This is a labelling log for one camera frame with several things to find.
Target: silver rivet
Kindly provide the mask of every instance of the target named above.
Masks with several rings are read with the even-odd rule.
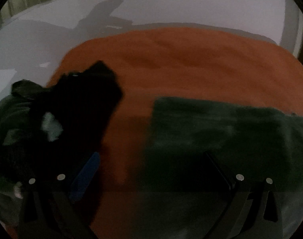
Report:
[[[34,178],[31,178],[30,180],[29,180],[29,184],[34,184],[35,183],[35,179]]]
[[[65,174],[60,174],[60,175],[57,177],[57,179],[58,179],[59,181],[64,180],[64,179],[65,179]]]
[[[272,184],[272,183],[273,183],[273,180],[272,180],[271,178],[267,178],[266,181],[267,181],[267,183],[269,183],[269,184]]]
[[[244,176],[242,174],[237,174],[236,175],[236,179],[239,181],[243,181],[244,180]]]

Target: orange fabric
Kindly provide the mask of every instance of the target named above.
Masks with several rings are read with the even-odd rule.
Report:
[[[89,40],[62,60],[49,86],[69,71],[103,60],[124,91],[106,135],[101,205],[91,228],[99,238],[126,238],[134,188],[152,105],[157,96],[180,96],[275,107],[303,115],[303,66],[285,49],[215,30],[162,28]]]

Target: round bolt head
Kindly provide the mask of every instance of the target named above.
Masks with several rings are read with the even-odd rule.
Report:
[[[237,174],[236,175],[236,179],[239,181],[243,181],[244,180],[244,176],[242,174]]]
[[[267,181],[267,183],[269,183],[269,184],[272,184],[272,183],[273,183],[273,180],[272,180],[271,178],[267,178],[266,181]]]
[[[65,174],[60,174],[60,175],[57,177],[57,179],[58,179],[59,181],[64,180],[64,179],[65,179]]]
[[[30,180],[29,180],[29,184],[34,184],[35,183],[35,179],[34,178],[31,178]]]

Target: folded cloth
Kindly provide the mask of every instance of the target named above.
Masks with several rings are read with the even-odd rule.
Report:
[[[0,101],[0,220],[17,225],[29,179],[72,173],[99,150],[109,118],[122,97],[114,73],[101,61],[44,88],[28,80]]]
[[[235,175],[256,181],[272,178],[283,235],[290,238],[303,220],[303,117],[177,97],[162,97],[154,104],[142,179],[149,194],[142,203],[137,238],[195,239],[208,232],[208,225],[200,225],[210,208],[207,202],[204,206],[203,195],[194,188],[189,194],[168,193],[181,191],[182,183],[190,188],[188,181],[201,186],[186,170],[196,168],[206,150]]]

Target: orange towel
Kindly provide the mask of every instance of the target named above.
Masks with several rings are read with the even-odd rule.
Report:
[[[132,31],[72,49],[48,85],[98,60],[116,72],[124,91],[101,152],[104,193],[91,228],[102,239],[130,238],[137,196],[131,190],[156,96],[275,107],[303,115],[303,66],[268,42],[197,28]]]

